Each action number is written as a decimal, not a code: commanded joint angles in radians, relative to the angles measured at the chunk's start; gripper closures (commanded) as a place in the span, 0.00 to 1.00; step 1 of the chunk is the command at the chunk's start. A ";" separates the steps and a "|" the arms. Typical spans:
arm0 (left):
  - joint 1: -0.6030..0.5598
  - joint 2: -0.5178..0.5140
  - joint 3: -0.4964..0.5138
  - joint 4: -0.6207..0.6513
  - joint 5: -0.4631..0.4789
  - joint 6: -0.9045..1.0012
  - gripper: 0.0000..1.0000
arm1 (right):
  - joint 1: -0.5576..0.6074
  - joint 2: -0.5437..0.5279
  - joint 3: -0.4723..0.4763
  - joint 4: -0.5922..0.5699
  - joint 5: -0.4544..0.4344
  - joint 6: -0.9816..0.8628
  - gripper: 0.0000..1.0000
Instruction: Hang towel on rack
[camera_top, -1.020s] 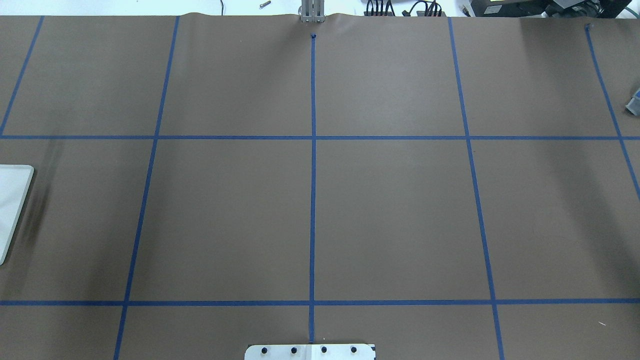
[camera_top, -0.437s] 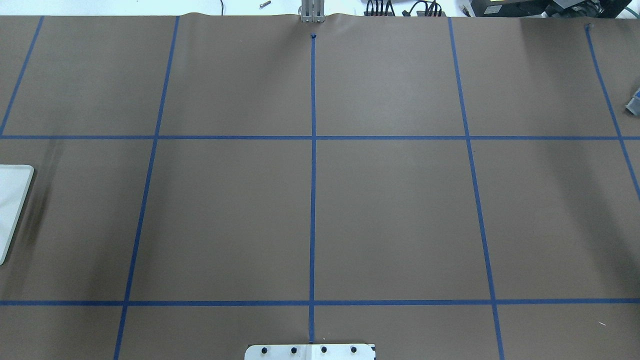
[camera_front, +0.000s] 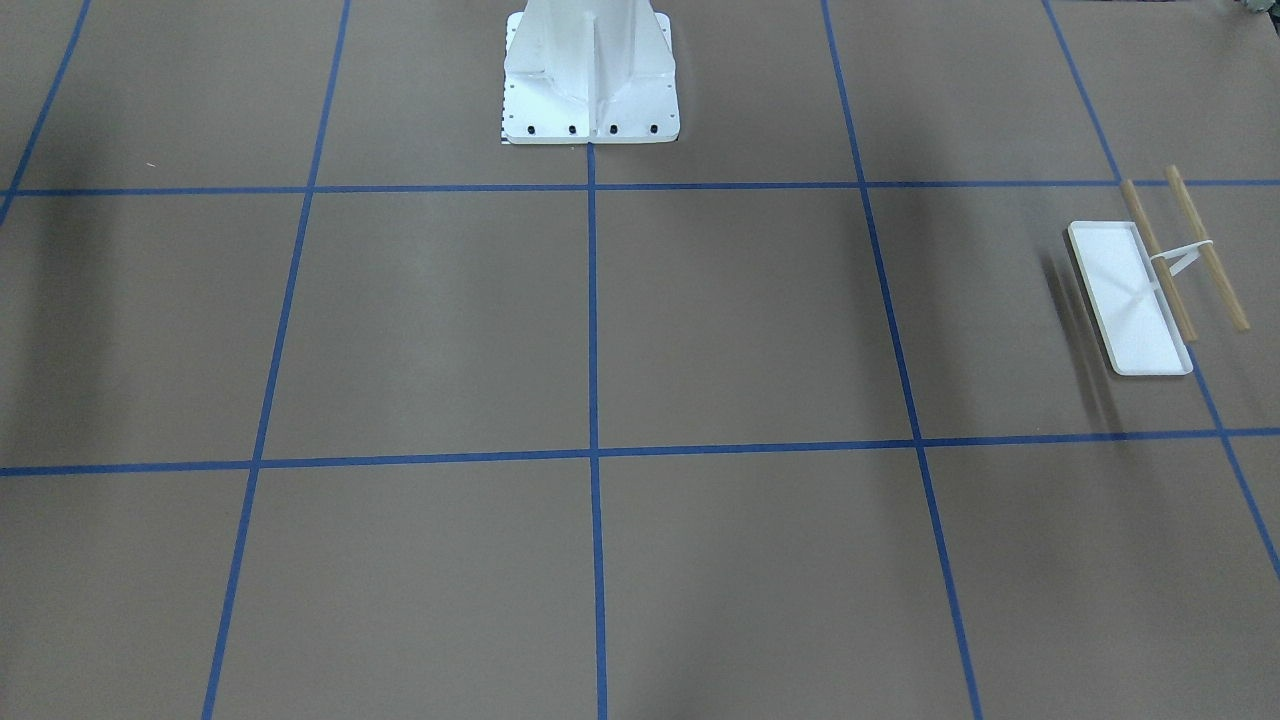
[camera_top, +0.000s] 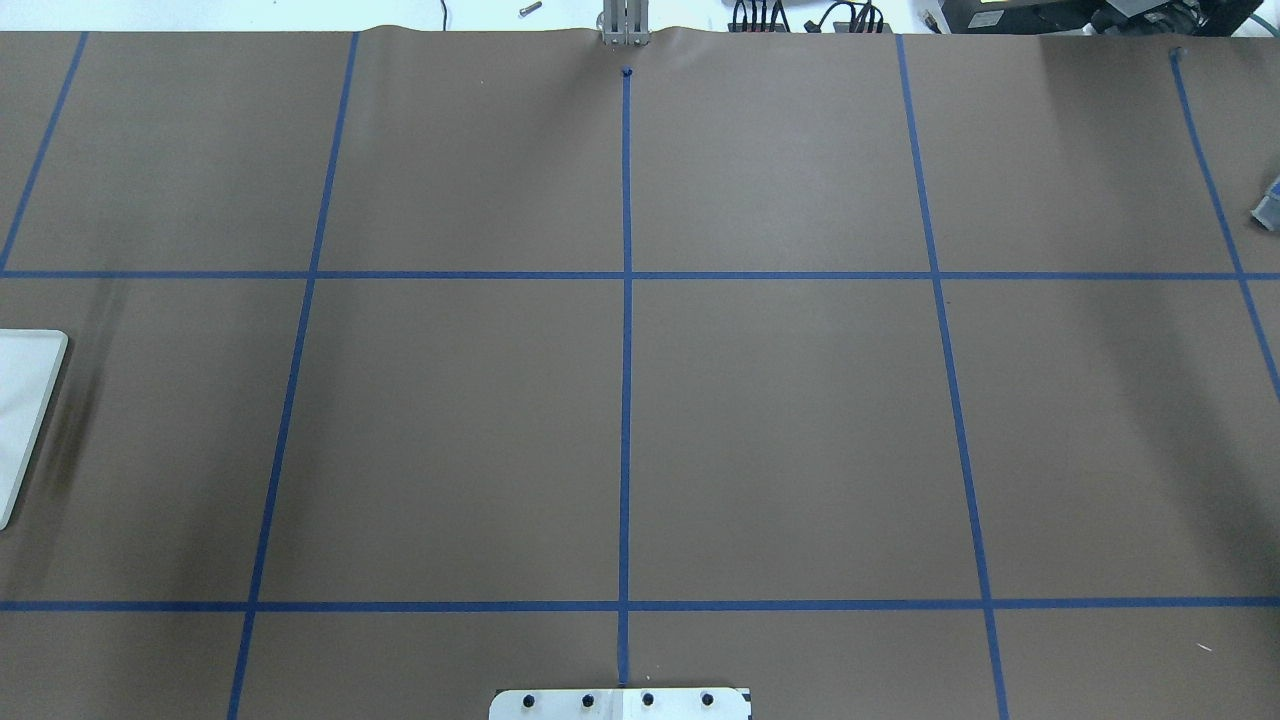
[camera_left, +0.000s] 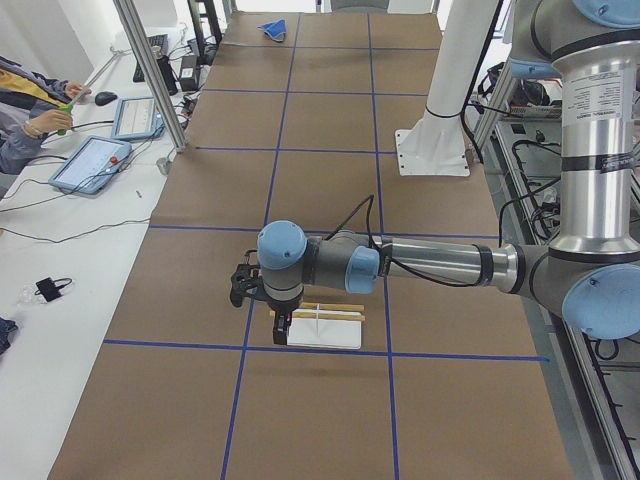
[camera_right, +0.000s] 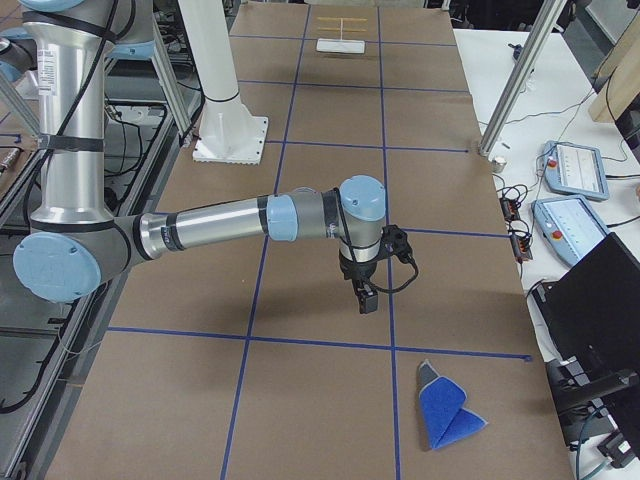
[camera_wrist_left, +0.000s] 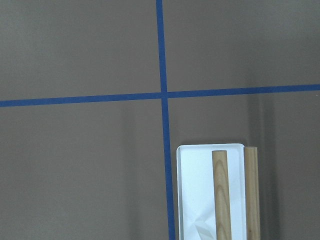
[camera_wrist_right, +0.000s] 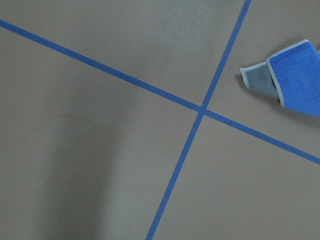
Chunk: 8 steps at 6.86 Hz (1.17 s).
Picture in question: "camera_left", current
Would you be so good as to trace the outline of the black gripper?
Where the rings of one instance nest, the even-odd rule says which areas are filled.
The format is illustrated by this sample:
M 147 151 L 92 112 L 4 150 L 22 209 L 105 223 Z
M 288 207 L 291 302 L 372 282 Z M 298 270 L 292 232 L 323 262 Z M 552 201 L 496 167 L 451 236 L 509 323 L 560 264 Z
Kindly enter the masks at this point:
M 292 324 L 292 311 L 273 311 L 272 338 L 275 345 L 287 345 Z

